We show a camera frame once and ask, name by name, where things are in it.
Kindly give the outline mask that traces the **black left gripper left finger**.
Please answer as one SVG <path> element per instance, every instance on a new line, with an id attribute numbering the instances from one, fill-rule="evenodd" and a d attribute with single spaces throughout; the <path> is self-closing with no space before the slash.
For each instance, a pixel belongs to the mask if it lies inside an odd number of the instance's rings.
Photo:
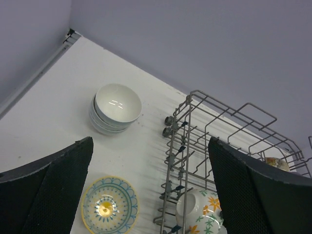
<path id="1" fill-rule="evenodd" d="M 2 234 L 68 234 L 93 154 L 88 136 L 0 174 Z"/>

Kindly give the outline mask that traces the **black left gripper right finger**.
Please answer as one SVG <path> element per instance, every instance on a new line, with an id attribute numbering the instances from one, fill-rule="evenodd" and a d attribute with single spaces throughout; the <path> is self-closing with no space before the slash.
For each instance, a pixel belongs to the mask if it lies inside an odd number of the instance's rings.
<path id="1" fill-rule="evenodd" d="M 312 180 L 270 166 L 216 137 L 209 158 L 229 234 L 310 234 Z"/>

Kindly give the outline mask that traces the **orange green floral bowl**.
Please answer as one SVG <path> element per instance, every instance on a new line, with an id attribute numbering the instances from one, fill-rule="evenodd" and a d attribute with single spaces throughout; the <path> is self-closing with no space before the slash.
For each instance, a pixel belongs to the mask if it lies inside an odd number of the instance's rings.
<path id="1" fill-rule="evenodd" d="M 217 234 L 222 225 L 218 194 L 192 189 L 180 196 L 175 209 L 177 225 L 188 234 Z"/>

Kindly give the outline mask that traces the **yellow dotted bowl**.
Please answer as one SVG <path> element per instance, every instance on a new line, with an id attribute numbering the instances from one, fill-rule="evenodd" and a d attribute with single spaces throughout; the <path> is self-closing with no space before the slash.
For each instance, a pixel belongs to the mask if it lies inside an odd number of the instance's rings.
<path id="1" fill-rule="evenodd" d="M 81 202 L 81 217 L 92 234 L 127 234 L 139 213 L 137 194 L 123 178 L 106 176 L 95 180 Z"/>

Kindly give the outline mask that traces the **light blue bowl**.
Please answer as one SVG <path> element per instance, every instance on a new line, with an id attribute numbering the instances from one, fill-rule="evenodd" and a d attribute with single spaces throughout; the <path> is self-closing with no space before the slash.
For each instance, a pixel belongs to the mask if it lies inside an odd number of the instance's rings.
<path id="1" fill-rule="evenodd" d="M 106 121 L 102 120 L 95 109 L 95 97 L 93 97 L 91 106 L 90 106 L 90 114 L 93 117 L 93 119 L 97 122 L 98 125 L 101 127 L 110 130 L 110 131 L 122 131 L 124 129 L 129 128 L 131 125 L 127 124 L 124 126 L 117 126 L 116 124 L 109 124 Z"/>
<path id="2" fill-rule="evenodd" d="M 122 131 L 110 131 L 110 130 L 107 130 L 103 127 L 101 127 L 100 125 L 97 124 L 97 122 L 93 119 L 93 117 L 91 116 L 90 114 L 90 110 L 89 110 L 89 117 L 90 117 L 90 121 L 91 121 L 91 124 L 93 125 L 93 127 L 100 133 L 102 134 L 105 134 L 105 135 L 115 135 L 115 134 L 119 134 L 119 133 L 122 133 L 124 131 L 126 131 L 127 129 L 124 129 Z"/>

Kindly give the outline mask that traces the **light blue bowl rack end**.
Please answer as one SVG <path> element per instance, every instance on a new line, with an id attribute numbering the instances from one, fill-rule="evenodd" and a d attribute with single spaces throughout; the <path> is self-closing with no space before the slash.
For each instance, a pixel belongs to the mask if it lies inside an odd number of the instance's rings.
<path id="1" fill-rule="evenodd" d="M 126 125 L 137 120 L 142 103 L 131 88 L 111 83 L 101 87 L 95 94 L 94 106 L 97 114 L 110 124 Z"/>

